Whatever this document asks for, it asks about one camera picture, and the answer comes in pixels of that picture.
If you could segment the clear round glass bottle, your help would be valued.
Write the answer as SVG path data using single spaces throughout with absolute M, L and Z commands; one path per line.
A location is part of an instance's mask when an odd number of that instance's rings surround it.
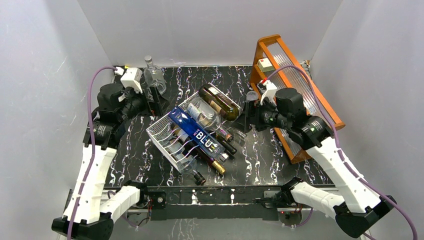
M 157 90 L 163 95 L 166 90 L 166 81 L 164 73 L 160 67 L 153 63 L 153 58 L 150 55 L 144 57 L 146 68 L 143 71 L 145 82 L 148 87 L 157 87 Z

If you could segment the blue square glass bottle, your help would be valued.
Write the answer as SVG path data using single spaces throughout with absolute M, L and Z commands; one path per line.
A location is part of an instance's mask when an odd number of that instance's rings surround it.
M 211 134 L 209 134 L 195 119 L 179 106 L 169 113 L 170 119 L 180 127 L 200 148 L 211 158 L 225 162 L 230 158 L 226 149 Z

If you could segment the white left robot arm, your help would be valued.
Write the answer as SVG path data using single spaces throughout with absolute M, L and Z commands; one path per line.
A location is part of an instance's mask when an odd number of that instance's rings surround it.
M 157 90 L 148 101 L 139 76 L 124 74 L 119 83 L 103 85 L 98 106 L 88 106 L 81 167 L 73 193 L 61 217 L 52 221 L 54 232 L 70 240 L 108 240 L 115 222 L 130 208 L 164 208 L 163 192 L 152 191 L 140 181 L 128 180 L 106 201 L 102 195 L 107 173 L 125 134 L 127 121 L 139 114 L 158 115 L 168 104 Z

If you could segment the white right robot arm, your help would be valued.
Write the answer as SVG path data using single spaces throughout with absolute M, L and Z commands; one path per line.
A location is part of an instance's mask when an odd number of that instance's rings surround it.
M 366 186 L 349 159 L 337 147 L 333 131 L 319 116 L 308 114 L 303 96 L 294 88 L 282 88 L 275 93 L 275 105 L 262 103 L 256 91 L 249 91 L 243 112 L 235 126 L 243 132 L 250 127 L 257 131 L 267 128 L 285 130 L 289 138 L 301 146 L 330 177 L 338 194 L 314 187 L 294 177 L 271 197 L 258 198 L 257 203 L 283 204 L 295 207 L 307 205 L 333 218 L 341 230 L 359 238 L 393 209 L 390 195 L 379 195 Z

